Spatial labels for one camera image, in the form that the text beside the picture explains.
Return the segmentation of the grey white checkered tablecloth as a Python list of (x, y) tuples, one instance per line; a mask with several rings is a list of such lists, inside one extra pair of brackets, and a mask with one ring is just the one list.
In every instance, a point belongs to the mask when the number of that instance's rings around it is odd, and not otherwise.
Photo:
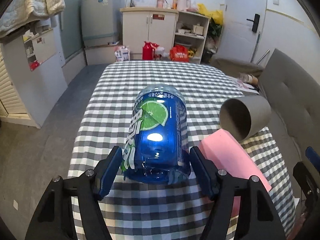
[(242, 93), (220, 70), (169, 61), (106, 67), (75, 139), (81, 239), (285, 239), (289, 173), (267, 122), (237, 139), (219, 113)]

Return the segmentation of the white two-door cabinet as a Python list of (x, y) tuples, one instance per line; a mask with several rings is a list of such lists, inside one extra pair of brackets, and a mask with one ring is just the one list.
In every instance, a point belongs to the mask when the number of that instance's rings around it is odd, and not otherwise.
[(174, 45), (178, 11), (154, 7), (121, 8), (123, 45), (129, 47), (131, 60), (141, 60), (144, 42), (160, 45), (169, 52)]

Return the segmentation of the paper cup on sofa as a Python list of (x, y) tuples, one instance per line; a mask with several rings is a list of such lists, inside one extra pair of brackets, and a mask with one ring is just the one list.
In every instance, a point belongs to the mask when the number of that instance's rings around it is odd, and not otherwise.
[(257, 86), (258, 85), (258, 78), (251, 75), (251, 74), (245, 74), (245, 73), (240, 73), (240, 80), (243, 83), (247, 83), (253, 86)]

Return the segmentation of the red thermos jug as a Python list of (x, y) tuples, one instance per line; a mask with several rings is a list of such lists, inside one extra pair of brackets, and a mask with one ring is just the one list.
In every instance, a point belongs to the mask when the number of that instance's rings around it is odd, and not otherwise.
[(142, 60), (151, 61), (154, 59), (155, 48), (151, 42), (145, 41), (142, 48)]

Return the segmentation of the grey sofa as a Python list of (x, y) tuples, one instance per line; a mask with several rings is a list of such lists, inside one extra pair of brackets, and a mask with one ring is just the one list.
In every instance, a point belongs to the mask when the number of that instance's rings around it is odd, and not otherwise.
[(318, 183), (319, 173), (305, 156), (308, 147), (319, 152), (319, 84), (311, 75), (278, 49), (265, 67), (218, 56), (210, 64), (228, 76), (246, 73), (258, 78), (260, 95), (271, 106), (268, 128), (287, 166), (294, 196), (301, 194), (293, 177), (293, 168), (299, 161), (304, 162)]

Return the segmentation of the blue cut bottle cup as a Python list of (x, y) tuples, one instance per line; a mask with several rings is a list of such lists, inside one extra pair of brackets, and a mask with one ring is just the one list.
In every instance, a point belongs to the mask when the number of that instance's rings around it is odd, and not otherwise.
[(187, 109), (178, 89), (155, 84), (137, 95), (120, 167), (124, 178), (145, 184), (189, 178)]

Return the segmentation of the grey washing machine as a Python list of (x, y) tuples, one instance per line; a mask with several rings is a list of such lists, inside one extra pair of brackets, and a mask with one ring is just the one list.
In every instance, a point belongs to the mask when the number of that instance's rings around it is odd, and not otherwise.
[(120, 41), (123, 0), (82, 0), (81, 31), (85, 47)]

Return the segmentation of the white door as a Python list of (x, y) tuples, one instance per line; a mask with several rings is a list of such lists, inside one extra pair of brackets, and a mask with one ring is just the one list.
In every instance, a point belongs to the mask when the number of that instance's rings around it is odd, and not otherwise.
[[(264, 25), (267, 0), (225, 0), (223, 28), (218, 57), (253, 62)], [(260, 15), (259, 27), (252, 32), (254, 15)]]

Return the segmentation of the white grey wardrobe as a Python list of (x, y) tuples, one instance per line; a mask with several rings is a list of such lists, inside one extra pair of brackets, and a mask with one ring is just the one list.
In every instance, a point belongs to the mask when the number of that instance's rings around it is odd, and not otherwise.
[(55, 49), (53, 55), (41, 63), (35, 70), (30, 70), (23, 37), (19, 36), (9, 43), (1, 44), (4, 63), (14, 88), (25, 106), (33, 126), (42, 127), (50, 111), (67, 89), (62, 66), (65, 64), (63, 54), (60, 22), (41, 36), (39, 43), (44, 51), (50, 45)]

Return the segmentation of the white open shelf unit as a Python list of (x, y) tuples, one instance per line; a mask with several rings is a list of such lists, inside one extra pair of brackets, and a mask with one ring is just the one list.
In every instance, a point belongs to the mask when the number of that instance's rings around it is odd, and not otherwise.
[(189, 61), (200, 64), (210, 18), (195, 12), (179, 11), (174, 33), (174, 45), (189, 51)]

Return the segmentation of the white pink package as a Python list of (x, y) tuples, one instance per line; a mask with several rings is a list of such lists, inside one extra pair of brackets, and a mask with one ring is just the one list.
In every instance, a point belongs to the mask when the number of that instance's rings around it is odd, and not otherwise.
[(127, 46), (116, 46), (114, 54), (116, 62), (130, 61), (130, 49)]

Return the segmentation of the grey cylindrical cup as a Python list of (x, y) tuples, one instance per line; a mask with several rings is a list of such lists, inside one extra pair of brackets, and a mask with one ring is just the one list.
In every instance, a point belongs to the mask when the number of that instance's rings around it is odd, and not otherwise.
[(242, 96), (226, 100), (220, 108), (220, 127), (238, 141), (244, 141), (264, 127), (271, 118), (271, 106), (259, 95)]

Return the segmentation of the yellow plastic bag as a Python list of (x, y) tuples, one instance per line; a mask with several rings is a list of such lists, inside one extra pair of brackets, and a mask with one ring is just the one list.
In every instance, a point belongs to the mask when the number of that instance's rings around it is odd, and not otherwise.
[(197, 3), (197, 8), (200, 14), (212, 18), (216, 24), (223, 25), (222, 10), (208, 10), (203, 3)]

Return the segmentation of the red shopping bag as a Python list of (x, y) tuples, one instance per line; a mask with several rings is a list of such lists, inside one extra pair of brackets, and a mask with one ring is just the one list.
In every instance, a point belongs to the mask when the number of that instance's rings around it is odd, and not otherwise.
[(170, 60), (174, 62), (189, 62), (188, 49), (182, 45), (176, 45), (170, 50)]

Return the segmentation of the pink kettle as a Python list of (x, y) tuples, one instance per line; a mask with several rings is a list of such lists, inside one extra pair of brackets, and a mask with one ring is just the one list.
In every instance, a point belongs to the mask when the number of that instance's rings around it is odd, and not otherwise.
[(190, 8), (190, 0), (177, 0), (177, 10), (178, 11), (187, 11)]

